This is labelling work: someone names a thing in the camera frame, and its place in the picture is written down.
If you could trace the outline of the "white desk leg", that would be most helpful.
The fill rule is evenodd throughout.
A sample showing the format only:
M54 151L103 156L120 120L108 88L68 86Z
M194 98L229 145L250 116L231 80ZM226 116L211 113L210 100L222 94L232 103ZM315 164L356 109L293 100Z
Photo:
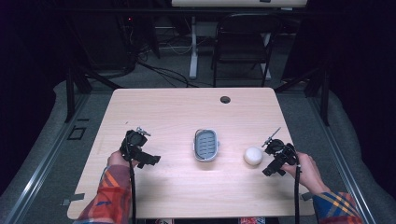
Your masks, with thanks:
M197 33L196 33L196 19L191 18L191 65L190 74L191 79L197 78L198 72L198 50L197 50Z

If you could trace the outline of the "white round soap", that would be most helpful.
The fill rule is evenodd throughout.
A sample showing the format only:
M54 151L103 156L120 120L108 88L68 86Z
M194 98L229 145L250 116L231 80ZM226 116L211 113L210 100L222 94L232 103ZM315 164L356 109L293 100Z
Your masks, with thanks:
M262 162L262 151L257 147L249 147L244 153L244 160L247 164L255 166Z

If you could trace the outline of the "grey soap dish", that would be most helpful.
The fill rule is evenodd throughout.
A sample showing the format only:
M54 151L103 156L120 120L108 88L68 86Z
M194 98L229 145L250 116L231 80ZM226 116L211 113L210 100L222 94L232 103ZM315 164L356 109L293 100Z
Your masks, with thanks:
M213 161L219 152L217 133L211 129L200 129L195 132L193 151L196 160L201 162Z

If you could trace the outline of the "person's right hand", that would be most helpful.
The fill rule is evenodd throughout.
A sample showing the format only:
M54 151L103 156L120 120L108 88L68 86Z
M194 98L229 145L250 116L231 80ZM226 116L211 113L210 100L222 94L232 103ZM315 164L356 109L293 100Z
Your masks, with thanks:
M323 182L319 169L314 159L306 153L297 153L300 162L300 180L299 182L305 186L312 194L330 192L330 188Z

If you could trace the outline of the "person's left hand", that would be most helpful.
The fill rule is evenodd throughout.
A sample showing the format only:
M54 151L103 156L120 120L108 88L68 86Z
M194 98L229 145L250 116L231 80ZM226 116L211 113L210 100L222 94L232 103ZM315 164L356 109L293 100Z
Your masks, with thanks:
M124 166L128 168L135 168L137 164L139 164L139 161L128 162L122 157L122 154L119 151L115 151L107 158L106 166Z

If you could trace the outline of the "black metal stand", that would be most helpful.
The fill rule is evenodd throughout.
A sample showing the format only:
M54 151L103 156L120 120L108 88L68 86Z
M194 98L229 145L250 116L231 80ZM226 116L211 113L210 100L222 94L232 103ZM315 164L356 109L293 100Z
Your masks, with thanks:
M330 74L327 72L327 63L320 63L317 67L309 70L300 77L295 77L292 80L275 88L276 93L280 93L290 89L303 80L308 80L308 84L304 89L306 97L314 97L318 91L320 93L319 116L326 126L329 126L328 108L330 96Z
M67 114L65 123L69 122L76 113L75 104L75 88L83 94L90 94L92 91L92 85L89 83L88 78L93 78L100 83L108 86L112 90L121 89L121 86L102 77L95 71L89 69L81 64L72 63L66 72L66 102L67 102Z

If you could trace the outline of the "red patterned object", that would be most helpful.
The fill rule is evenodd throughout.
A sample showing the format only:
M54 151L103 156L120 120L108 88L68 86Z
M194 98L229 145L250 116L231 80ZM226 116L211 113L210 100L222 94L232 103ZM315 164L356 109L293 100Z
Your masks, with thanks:
M238 224L267 224L265 217L240 217Z

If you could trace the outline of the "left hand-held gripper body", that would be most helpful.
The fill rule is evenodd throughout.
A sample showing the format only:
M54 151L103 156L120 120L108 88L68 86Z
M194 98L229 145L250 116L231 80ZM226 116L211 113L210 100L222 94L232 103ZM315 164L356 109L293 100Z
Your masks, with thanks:
M142 150L142 146L148 141L147 136L149 133L140 127L127 131L120 146L121 156L126 161L148 162L149 154Z

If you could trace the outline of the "black folding chair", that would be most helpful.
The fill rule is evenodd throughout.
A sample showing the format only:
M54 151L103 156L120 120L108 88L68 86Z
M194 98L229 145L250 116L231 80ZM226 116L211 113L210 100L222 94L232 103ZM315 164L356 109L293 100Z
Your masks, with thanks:
M211 69L213 86L225 77L218 76L218 64L264 64L262 84L269 70L275 36L282 20L273 14L234 13L222 18L217 27Z

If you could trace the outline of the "black computer tower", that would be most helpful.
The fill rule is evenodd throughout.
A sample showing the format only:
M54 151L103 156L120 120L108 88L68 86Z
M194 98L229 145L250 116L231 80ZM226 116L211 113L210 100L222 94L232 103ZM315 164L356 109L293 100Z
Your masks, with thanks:
M76 14L72 20L93 69L134 69L114 15Z

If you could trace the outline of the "metal floor rail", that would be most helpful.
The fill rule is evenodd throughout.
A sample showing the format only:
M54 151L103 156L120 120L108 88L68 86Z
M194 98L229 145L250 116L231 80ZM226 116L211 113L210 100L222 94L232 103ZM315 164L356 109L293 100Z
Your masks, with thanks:
M66 120L66 100L59 96L26 160L0 197L0 224L45 223L49 219L66 222L64 198L72 184L60 170L59 159L69 155L64 146L89 97L77 97L75 115Z
M312 98L308 98L307 101L313 110L321 130L326 136L326 139L330 145L330 153L332 154L333 162L346 186L347 191L354 197L357 208L361 214L361 218L364 220L365 224L377 224L373 213L371 212L366 200L363 197L361 188L357 183L356 178L351 173L344 154L342 153L335 136L332 133L331 127L327 126L322 120L322 117L319 113L320 106L318 101Z

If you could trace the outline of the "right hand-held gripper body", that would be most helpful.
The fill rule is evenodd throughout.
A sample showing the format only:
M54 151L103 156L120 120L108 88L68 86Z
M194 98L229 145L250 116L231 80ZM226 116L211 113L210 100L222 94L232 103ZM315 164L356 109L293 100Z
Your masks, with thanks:
M294 145L291 143L285 144L280 139L274 139L274 136L280 131L278 128L271 136L269 136L262 147L264 152L268 155L273 155L276 161L279 161L281 165L287 163L288 165L294 165L297 163L297 155Z

